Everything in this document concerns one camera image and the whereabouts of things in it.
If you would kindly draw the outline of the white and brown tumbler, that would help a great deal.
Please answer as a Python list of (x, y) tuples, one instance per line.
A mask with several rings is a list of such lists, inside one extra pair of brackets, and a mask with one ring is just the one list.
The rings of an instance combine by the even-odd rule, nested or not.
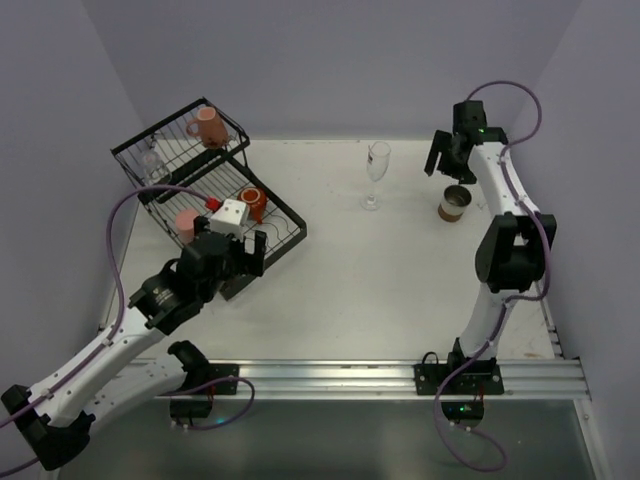
[(448, 186), (440, 200), (438, 214), (446, 222), (457, 222), (461, 219), (471, 201), (472, 194), (463, 185)]

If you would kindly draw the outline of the clear champagne flute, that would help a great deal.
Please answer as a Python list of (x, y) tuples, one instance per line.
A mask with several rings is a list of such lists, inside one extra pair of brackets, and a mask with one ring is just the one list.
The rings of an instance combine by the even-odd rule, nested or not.
[(368, 147), (366, 173), (370, 181), (370, 190), (362, 198), (361, 205), (365, 210), (379, 208), (379, 200), (375, 193), (376, 184), (387, 173), (391, 158), (391, 147), (384, 141), (375, 141)]

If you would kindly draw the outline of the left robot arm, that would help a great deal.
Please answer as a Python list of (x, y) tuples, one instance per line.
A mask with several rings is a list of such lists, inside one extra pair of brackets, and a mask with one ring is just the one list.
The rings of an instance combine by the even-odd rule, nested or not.
[(214, 395), (219, 384), (242, 382), (215, 373), (189, 341), (135, 373), (129, 364), (197, 316), (221, 286), (265, 269), (267, 236), (257, 232), (254, 250), (231, 234), (202, 232), (179, 257), (165, 263), (120, 309), (116, 320), (63, 367), (30, 386), (14, 385), (1, 401), (31, 447), (35, 462), (57, 470), (76, 458), (100, 424), (160, 396)]

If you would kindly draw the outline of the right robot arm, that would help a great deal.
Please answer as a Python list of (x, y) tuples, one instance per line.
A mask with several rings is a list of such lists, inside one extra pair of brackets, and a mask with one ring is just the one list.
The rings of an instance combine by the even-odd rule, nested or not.
[(424, 171), (450, 177), (459, 187), (477, 184), (484, 195), (491, 222), (474, 259), (480, 290), (450, 359), (493, 362), (516, 303), (534, 301), (528, 294), (532, 285), (550, 279), (556, 218), (542, 213), (526, 194), (511, 161), (506, 133), (488, 125), (479, 100), (453, 106), (452, 130), (435, 132)]

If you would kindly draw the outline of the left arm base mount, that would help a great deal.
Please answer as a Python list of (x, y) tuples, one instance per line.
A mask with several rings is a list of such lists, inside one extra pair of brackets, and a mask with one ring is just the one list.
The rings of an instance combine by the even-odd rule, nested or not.
[[(245, 416), (254, 404), (254, 384), (240, 376), (240, 366), (235, 363), (211, 363), (206, 356), (189, 341), (173, 343), (167, 353), (174, 356), (186, 374), (180, 386), (162, 397), (170, 398), (169, 415), (176, 427), (183, 431), (205, 432), (231, 425)], [(238, 385), (250, 390), (245, 406), (229, 418), (215, 420), (210, 424), (196, 424), (196, 419), (206, 419), (213, 412), (217, 396), (233, 396)]]

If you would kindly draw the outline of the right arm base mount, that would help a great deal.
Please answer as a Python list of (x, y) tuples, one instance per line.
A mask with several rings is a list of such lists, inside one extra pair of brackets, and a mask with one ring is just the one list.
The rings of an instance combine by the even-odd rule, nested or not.
[[(445, 361), (435, 352), (427, 352), (413, 365), (414, 384), (419, 396), (435, 396), (439, 386), (466, 358), (451, 351)], [(445, 418), (466, 427), (480, 425), (485, 414), (485, 397), (499, 396), (505, 392), (500, 366), (495, 359), (474, 362), (457, 374), (442, 391), (443, 396), (465, 397), (465, 400), (441, 400)]]

